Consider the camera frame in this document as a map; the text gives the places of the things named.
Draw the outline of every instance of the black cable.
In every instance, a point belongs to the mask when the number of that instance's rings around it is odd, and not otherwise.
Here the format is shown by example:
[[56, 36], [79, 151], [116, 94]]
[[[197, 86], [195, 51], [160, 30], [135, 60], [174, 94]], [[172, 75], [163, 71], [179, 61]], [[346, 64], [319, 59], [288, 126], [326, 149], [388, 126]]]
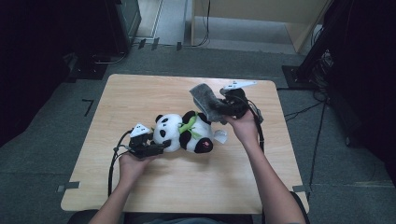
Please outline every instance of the black cable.
[[302, 90], [302, 89], [293, 89], [293, 88], [289, 88], [289, 87], [279, 87], [276, 88], [277, 91], [306, 91], [306, 90]]
[[284, 117], [288, 117], [288, 116], [294, 115], [292, 118], [287, 119], [286, 122], [288, 122], [288, 121], [291, 120], [291, 119], [295, 119], [299, 114], [304, 113], [304, 112], [308, 111], [309, 109], [314, 108], [315, 106], [320, 105], [320, 104], [323, 104], [323, 103], [324, 103], [324, 102], [319, 102], [319, 103], [317, 103], [317, 104], [315, 104], [315, 105], [311, 105], [311, 106], [309, 106], [309, 107], [307, 107], [307, 108], [305, 108], [305, 109], [303, 109], [303, 110], [300, 110], [300, 111], [298, 111], [298, 112], [294, 112], [294, 113], [290, 113], [290, 114], [285, 115]]
[[[309, 189], [311, 189], [312, 186], [312, 180], [314, 178], [314, 169], [315, 169], [315, 161], [317, 158], [317, 151], [318, 151], [318, 142], [319, 142], [319, 137], [320, 137], [320, 133], [321, 133], [321, 128], [322, 128], [322, 124], [323, 124], [323, 117], [324, 117], [324, 111], [326, 108], [326, 104], [323, 104], [323, 108], [322, 108], [322, 112], [321, 112], [321, 116], [320, 116], [320, 123], [319, 123], [319, 128], [318, 128], [318, 134], [317, 134], [317, 140], [315, 142], [315, 147], [314, 147], [314, 155], [312, 156], [312, 164], [311, 164], [311, 175], [309, 176]], [[309, 197], [311, 196], [311, 192], [309, 191], [306, 198], [309, 201]]]
[[118, 151], [119, 151], [120, 146], [121, 146], [121, 142], [122, 142], [122, 140], [124, 139], [124, 137], [125, 137], [128, 133], [131, 133], [131, 132], [132, 132], [132, 130], [130, 130], [130, 131], [126, 132], [125, 134], [123, 134], [122, 137], [121, 137], [121, 139], [120, 139], [120, 141], [119, 141], [119, 143], [117, 144], [117, 146], [113, 148], [113, 150], [114, 150], [113, 159], [111, 159], [110, 168], [109, 168], [109, 170], [108, 170], [108, 183], [107, 183], [107, 196], [108, 196], [108, 197], [110, 196], [111, 191], [112, 191], [112, 189], [113, 189], [112, 185], [113, 185], [113, 170], [114, 170], [114, 163], [116, 163], [116, 160], [117, 160], [122, 154], [125, 153], [125, 152], [123, 152], [123, 153], [121, 153], [120, 155], [118, 154]]
[[352, 13], [352, 8], [353, 8], [354, 3], [355, 3], [355, 0], [352, 1], [352, 4], [350, 5], [350, 9], [349, 9], [349, 12], [348, 12], [348, 15], [347, 15], [347, 21], [346, 21], [346, 35], [344, 36], [344, 45], [345, 45], [345, 43], [347, 42], [347, 32], [348, 32], [348, 29], [349, 29], [350, 15], [351, 15], [351, 13]]
[[[133, 43], [132, 44], [132, 46], [131, 46], [131, 48], [133, 48], [134, 46], [139, 46], [140, 45], [140, 43]], [[154, 45], [153, 43], [145, 43], [145, 46], [146, 45]], [[157, 46], [158, 47], [172, 47], [172, 48], [174, 48], [174, 47], [176, 47], [177, 45], [170, 45], [170, 44], [157, 44]]]
[[314, 36], [314, 44], [315, 44], [315, 42], [317, 42], [317, 37], [319, 37], [322, 32], [323, 32], [323, 26], [320, 27], [320, 29], [315, 34], [315, 36]]
[[97, 64], [113, 64], [113, 63], [119, 63], [120, 61], [122, 61], [122, 59], [125, 58], [125, 56], [126, 56], [126, 53], [123, 52], [121, 58], [118, 59], [118, 60], [116, 60], [116, 61], [107, 62], [107, 63], [101, 63], [101, 62], [94, 62], [94, 63], [97, 63]]
[[206, 23], [205, 23], [205, 20], [204, 20], [204, 26], [206, 28], [206, 35], [205, 35], [204, 39], [201, 41], [200, 44], [191, 45], [191, 47], [201, 47], [209, 39], [209, 15], [210, 15], [210, 0], [209, 0], [208, 5], [207, 5]]
[[262, 152], [264, 152], [264, 135], [262, 133], [262, 126], [261, 126], [261, 121], [260, 121], [260, 116], [261, 116], [261, 112], [260, 110], [257, 108], [257, 106], [251, 102], [250, 100], [247, 100], [248, 102], [250, 102], [253, 106], [254, 106], [254, 110], [251, 106], [249, 106], [249, 110], [250, 112], [253, 114], [254, 117], [254, 121], [256, 123], [256, 128], [257, 128], [257, 132], [259, 133], [259, 144], [260, 144], [260, 148], [262, 149]]

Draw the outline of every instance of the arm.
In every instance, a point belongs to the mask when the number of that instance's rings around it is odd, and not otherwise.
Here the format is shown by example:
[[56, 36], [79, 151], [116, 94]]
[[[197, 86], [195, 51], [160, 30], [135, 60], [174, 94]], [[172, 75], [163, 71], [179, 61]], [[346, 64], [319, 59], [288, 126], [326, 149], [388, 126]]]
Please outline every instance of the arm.
[[119, 159], [120, 164], [120, 182], [108, 197], [105, 204], [100, 208], [96, 215], [90, 221], [96, 223], [117, 223], [124, 207], [129, 193], [137, 181], [138, 177], [143, 174], [146, 166], [156, 157], [145, 158], [139, 161], [133, 155], [126, 153]]
[[305, 223], [303, 213], [266, 159], [257, 139], [257, 128], [250, 111], [241, 119], [225, 116], [244, 146], [250, 161], [262, 208], [269, 223]]

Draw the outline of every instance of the wooden table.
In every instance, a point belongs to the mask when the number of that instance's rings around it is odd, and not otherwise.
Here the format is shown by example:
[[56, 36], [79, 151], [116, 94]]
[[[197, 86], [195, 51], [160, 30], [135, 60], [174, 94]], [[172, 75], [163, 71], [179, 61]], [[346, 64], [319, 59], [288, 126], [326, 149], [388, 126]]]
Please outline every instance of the wooden table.
[[[331, 2], [332, 0], [212, 0], [210, 17], [285, 22], [294, 49], [301, 52]], [[207, 16], [208, 3], [209, 0], [192, 2], [192, 44], [195, 37], [195, 17], [200, 17], [199, 22], [202, 22], [201, 17]]]
[[[219, 97], [219, 90], [230, 79], [199, 77], [155, 77], [112, 75], [106, 84], [91, 127], [81, 149], [70, 182], [80, 181], [78, 189], [68, 189], [62, 209], [98, 209], [107, 198], [107, 176], [113, 147], [137, 122], [154, 127], [159, 114], [183, 115], [198, 108], [189, 90], [206, 83]], [[282, 108], [271, 81], [259, 81], [244, 88], [247, 98], [262, 111], [265, 154], [289, 190], [302, 180]], [[262, 205], [248, 156], [233, 134], [231, 125], [212, 124], [213, 131], [229, 134], [222, 145], [215, 141], [206, 154], [180, 149], [153, 161], [136, 183], [124, 207], [127, 212], [260, 214]], [[119, 181], [116, 163], [113, 188]], [[304, 193], [298, 193], [306, 209]]]

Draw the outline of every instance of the panda plush toy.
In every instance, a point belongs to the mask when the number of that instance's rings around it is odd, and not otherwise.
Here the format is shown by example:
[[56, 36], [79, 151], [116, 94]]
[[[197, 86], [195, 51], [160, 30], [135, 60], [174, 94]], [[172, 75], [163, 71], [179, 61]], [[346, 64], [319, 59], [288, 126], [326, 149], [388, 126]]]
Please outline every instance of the panda plush toy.
[[187, 112], [183, 117], [178, 114], [159, 115], [156, 119], [153, 141], [161, 144], [171, 140], [171, 146], [165, 152], [184, 148], [189, 152], [206, 153], [213, 149], [211, 122], [204, 113]]

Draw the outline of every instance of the panda arm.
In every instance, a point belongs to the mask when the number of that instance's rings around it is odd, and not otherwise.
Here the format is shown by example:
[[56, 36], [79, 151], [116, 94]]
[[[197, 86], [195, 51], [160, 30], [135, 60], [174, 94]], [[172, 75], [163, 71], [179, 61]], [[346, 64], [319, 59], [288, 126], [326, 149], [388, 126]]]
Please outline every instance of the panda arm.
[[190, 132], [184, 132], [180, 135], [178, 138], [178, 141], [180, 142], [180, 146], [184, 149], [187, 148], [187, 144], [190, 142], [192, 136]]
[[189, 112], [187, 112], [184, 116], [183, 116], [183, 123], [188, 123], [190, 121], [190, 118], [195, 116], [195, 111], [191, 110]]

